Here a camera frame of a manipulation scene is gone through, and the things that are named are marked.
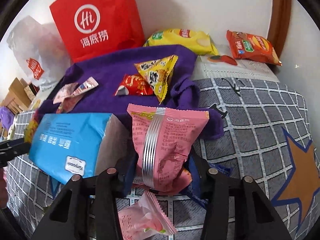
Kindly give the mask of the person's left hand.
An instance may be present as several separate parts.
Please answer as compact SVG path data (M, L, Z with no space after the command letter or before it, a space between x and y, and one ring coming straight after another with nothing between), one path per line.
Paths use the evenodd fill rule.
M4 178L4 170L0 168L0 208L6 208L8 202L7 183Z

